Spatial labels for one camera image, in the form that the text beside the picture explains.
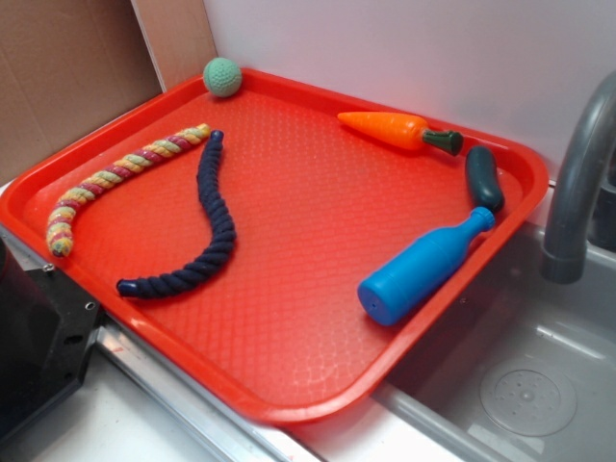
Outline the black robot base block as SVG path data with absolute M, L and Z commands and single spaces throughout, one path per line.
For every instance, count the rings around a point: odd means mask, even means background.
M 84 382 L 100 303 L 59 269 L 24 269 L 1 244 L 1 443 Z

